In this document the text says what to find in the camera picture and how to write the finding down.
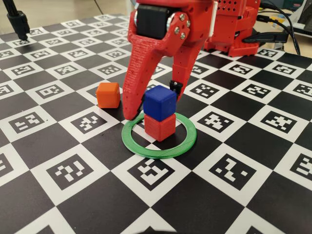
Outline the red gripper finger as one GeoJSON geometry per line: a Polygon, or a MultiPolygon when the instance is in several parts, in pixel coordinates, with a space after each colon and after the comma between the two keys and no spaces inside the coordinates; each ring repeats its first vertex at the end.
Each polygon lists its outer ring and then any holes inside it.
{"type": "Polygon", "coordinates": [[[133,120],[140,113],[145,89],[162,57],[182,58],[182,45],[190,32],[188,15],[178,11],[163,39],[140,36],[134,22],[135,14],[137,11],[131,13],[129,22],[128,41],[132,51],[122,96],[123,115],[127,120],[133,120]]]}

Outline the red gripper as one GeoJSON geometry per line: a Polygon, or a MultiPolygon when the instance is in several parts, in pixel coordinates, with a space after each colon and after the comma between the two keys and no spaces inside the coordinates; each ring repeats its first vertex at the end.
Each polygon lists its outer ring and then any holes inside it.
{"type": "Polygon", "coordinates": [[[183,45],[174,55],[170,89],[176,92],[177,101],[183,95],[190,78],[193,66],[204,41],[208,38],[213,14],[213,0],[138,0],[135,12],[136,33],[147,38],[161,40],[169,33],[173,24],[170,17],[178,13],[185,15],[182,23],[186,34],[183,45]]]}

